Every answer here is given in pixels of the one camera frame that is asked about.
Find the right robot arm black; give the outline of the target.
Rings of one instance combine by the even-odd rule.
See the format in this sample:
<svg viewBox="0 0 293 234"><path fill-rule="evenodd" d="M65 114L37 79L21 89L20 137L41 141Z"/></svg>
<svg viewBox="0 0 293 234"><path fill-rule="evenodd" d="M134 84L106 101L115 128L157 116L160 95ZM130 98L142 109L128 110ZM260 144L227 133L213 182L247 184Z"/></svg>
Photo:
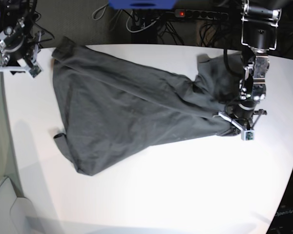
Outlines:
<svg viewBox="0 0 293 234"><path fill-rule="evenodd" d="M36 7L36 0L0 0L0 55L13 60L29 55Z"/></svg>

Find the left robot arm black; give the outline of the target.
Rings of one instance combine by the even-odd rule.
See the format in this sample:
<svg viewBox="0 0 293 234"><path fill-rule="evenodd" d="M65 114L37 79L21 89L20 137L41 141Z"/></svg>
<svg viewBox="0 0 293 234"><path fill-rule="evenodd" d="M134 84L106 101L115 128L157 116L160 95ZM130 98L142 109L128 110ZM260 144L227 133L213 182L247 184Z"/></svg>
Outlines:
<svg viewBox="0 0 293 234"><path fill-rule="evenodd" d="M249 120L255 107L266 97L265 76L269 69L269 50L277 47L277 29L286 0L244 0L242 3L241 59L244 74L240 80L237 118Z"/></svg>

